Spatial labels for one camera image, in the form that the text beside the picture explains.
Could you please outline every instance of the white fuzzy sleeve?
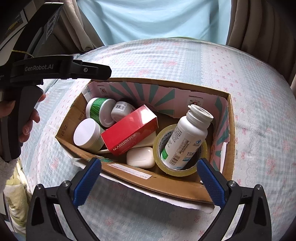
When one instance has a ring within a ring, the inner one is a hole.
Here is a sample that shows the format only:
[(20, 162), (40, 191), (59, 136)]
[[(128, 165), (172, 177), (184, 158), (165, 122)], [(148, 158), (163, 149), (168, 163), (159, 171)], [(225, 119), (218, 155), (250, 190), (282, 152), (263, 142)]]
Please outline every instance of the white fuzzy sleeve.
[(0, 193), (3, 192), (6, 185), (6, 181), (12, 176), (16, 164), (17, 164), (17, 159), (14, 159), (9, 163), (6, 163), (0, 157)]

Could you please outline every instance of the bedspread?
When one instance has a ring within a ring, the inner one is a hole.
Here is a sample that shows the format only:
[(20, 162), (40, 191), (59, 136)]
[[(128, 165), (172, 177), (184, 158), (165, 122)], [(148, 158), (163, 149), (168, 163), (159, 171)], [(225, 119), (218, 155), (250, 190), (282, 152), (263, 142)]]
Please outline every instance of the bedspread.
[[(112, 77), (180, 81), (229, 92), (235, 118), (232, 179), (261, 184), (269, 204), (272, 237), (279, 240), (296, 215), (296, 100), (284, 78), (254, 57), (229, 48), (186, 39), (147, 39), (101, 47), (78, 59), (109, 65)], [(89, 80), (50, 80), (22, 148), (21, 161), (31, 190), (70, 180), (79, 170), (55, 139), (74, 99)], [(243, 207), (225, 237), (231, 236)], [(197, 240), (212, 214), (176, 207), (99, 177), (82, 216), (100, 240)], [(63, 218), (66, 234), (73, 239)]]

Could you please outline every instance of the clear packing tape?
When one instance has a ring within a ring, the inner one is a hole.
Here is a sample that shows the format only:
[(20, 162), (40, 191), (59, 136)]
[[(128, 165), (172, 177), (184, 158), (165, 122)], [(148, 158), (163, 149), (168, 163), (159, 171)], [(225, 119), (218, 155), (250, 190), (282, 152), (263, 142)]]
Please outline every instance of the clear packing tape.
[[(177, 124), (170, 125), (164, 128), (156, 137), (154, 144), (153, 144), (153, 156), (155, 159), (156, 164), (159, 168), (164, 171), (165, 173), (175, 176), (175, 177), (185, 177), (189, 176), (196, 172), (196, 165), (193, 165), (189, 169), (185, 170), (175, 170), (167, 167), (162, 160), (160, 159), (160, 153), (164, 149), (165, 145), (167, 144), (170, 136), (172, 135), (174, 129), (176, 128)], [(201, 158), (207, 157), (207, 143), (204, 141), (200, 148), (197, 150), (197, 160)]]

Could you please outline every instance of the hand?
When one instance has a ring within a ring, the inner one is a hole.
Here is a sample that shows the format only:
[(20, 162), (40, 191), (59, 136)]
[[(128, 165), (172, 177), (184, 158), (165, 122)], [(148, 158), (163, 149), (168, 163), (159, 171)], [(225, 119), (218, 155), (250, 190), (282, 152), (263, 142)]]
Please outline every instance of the hand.
[[(43, 94), (38, 102), (41, 102), (45, 99), (46, 95)], [(9, 115), (15, 106), (15, 101), (1, 101), (0, 102), (0, 118)], [(23, 126), (22, 134), (19, 136), (19, 142), (26, 142), (30, 137), (30, 132), (33, 128), (33, 121), (38, 123), (40, 121), (40, 117), (38, 111), (36, 109), (31, 113), (29, 121)]]

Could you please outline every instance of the red box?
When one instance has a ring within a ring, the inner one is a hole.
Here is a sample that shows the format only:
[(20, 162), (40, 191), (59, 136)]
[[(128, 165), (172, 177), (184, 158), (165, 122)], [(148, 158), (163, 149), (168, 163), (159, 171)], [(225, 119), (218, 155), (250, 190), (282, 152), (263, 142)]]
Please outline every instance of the red box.
[(108, 150), (121, 155), (158, 128), (157, 116), (143, 105), (102, 133)]

